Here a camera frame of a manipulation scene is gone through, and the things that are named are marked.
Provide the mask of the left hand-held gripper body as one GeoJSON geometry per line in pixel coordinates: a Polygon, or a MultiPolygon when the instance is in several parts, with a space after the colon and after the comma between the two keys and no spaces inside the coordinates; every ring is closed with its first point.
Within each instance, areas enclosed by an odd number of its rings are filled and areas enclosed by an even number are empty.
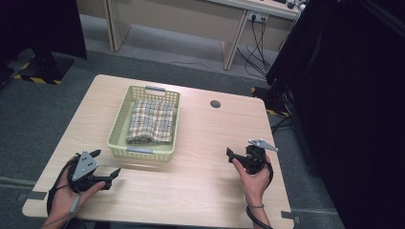
{"type": "Polygon", "coordinates": [[[74,164],[69,168],[68,181],[71,189],[75,193],[88,191],[95,184],[102,181],[104,177],[94,175],[98,168],[95,157],[91,157],[89,152],[83,151],[74,160],[74,164]]]}

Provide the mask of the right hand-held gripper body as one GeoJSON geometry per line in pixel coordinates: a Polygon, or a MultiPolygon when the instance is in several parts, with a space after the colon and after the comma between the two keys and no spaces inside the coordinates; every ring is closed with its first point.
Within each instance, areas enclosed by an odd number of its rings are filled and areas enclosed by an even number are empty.
{"type": "Polygon", "coordinates": [[[278,152],[278,149],[261,139],[250,139],[249,145],[245,149],[245,156],[240,159],[247,171],[254,175],[259,173],[264,167],[272,172],[271,163],[266,160],[266,150],[278,152]]]}

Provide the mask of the pale green plastic basket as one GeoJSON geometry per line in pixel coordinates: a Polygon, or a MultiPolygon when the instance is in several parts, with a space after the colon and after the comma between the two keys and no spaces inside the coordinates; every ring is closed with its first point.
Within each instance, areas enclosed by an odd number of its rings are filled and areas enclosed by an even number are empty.
{"type": "Polygon", "coordinates": [[[181,93],[154,86],[130,86],[124,96],[107,145],[117,158],[168,162],[175,150],[177,127],[180,117],[181,93]],[[173,140],[166,143],[149,142],[131,144],[126,141],[131,113],[137,99],[154,99],[172,103],[174,110],[173,140]]]}

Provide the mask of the plaid cloth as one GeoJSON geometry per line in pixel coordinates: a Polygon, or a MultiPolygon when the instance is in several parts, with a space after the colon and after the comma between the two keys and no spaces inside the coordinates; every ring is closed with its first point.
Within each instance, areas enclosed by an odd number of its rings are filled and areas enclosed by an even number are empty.
{"type": "Polygon", "coordinates": [[[126,141],[131,144],[166,143],[173,140],[172,103],[154,99],[137,99],[131,113],[126,141]]]}

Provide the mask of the person's right hand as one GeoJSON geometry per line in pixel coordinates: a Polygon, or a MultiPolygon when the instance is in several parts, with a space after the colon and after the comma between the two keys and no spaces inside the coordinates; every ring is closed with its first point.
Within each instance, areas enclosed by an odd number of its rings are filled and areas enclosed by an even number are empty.
{"type": "Polygon", "coordinates": [[[236,158],[232,160],[232,164],[240,176],[247,205],[253,209],[263,208],[263,196],[270,183],[268,167],[265,166],[259,173],[250,175],[236,158]]]}

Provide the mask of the person's left hand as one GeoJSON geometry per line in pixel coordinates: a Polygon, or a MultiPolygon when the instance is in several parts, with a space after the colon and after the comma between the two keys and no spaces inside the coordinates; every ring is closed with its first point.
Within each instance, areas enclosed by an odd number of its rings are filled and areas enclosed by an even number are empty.
{"type": "Polygon", "coordinates": [[[57,190],[54,193],[52,208],[46,221],[70,220],[85,202],[100,191],[103,186],[104,182],[101,181],[79,195],[70,188],[68,170],[65,170],[56,185],[57,190]]]}

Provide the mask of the black floor plate striped tape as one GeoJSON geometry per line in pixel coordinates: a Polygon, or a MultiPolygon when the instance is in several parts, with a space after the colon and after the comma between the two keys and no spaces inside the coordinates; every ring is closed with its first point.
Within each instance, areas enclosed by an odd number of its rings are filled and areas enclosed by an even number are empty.
{"type": "Polygon", "coordinates": [[[260,98],[264,101],[266,111],[271,115],[278,115],[281,117],[288,117],[289,111],[281,97],[270,98],[268,96],[268,89],[263,87],[252,87],[252,96],[260,98]]]}

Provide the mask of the black stand base striped tape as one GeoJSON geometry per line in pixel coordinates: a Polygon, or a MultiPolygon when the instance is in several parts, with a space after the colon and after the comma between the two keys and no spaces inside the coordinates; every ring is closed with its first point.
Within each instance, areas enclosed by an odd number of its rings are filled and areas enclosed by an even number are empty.
{"type": "Polygon", "coordinates": [[[53,55],[51,52],[44,56],[34,55],[14,78],[33,83],[59,85],[73,63],[72,58],[53,55]]]}

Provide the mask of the large black curtain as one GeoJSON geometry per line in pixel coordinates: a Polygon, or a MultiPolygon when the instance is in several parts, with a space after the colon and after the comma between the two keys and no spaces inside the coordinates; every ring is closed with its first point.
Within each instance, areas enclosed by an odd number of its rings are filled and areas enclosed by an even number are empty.
{"type": "Polygon", "coordinates": [[[405,229],[405,0],[309,0],[267,74],[346,229],[405,229]]]}

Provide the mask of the white power socket strip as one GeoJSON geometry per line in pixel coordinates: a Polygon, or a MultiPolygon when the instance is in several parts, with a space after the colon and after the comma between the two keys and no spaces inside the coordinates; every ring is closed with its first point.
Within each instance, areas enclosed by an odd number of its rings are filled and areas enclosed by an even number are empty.
{"type": "Polygon", "coordinates": [[[247,14],[247,19],[252,22],[265,23],[268,19],[268,15],[265,13],[250,11],[247,14]]]}

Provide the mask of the small black curtain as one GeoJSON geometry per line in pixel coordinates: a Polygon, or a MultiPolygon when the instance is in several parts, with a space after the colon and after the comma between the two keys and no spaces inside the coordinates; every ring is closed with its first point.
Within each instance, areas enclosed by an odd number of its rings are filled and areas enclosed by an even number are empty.
{"type": "Polygon", "coordinates": [[[0,56],[26,49],[86,59],[76,0],[0,0],[0,56]]]}

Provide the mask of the beige wooden desk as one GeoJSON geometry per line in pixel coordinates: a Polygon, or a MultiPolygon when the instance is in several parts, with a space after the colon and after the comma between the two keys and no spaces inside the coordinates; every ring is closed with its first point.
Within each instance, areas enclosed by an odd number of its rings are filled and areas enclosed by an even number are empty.
{"type": "Polygon", "coordinates": [[[287,37],[300,11],[276,0],[76,0],[78,12],[107,22],[110,49],[120,50],[133,25],[175,31],[218,40],[223,62],[231,68],[240,45],[253,46],[249,33],[259,34],[264,48],[275,51],[287,37]],[[265,13],[265,23],[247,19],[250,11],[265,13]]]}

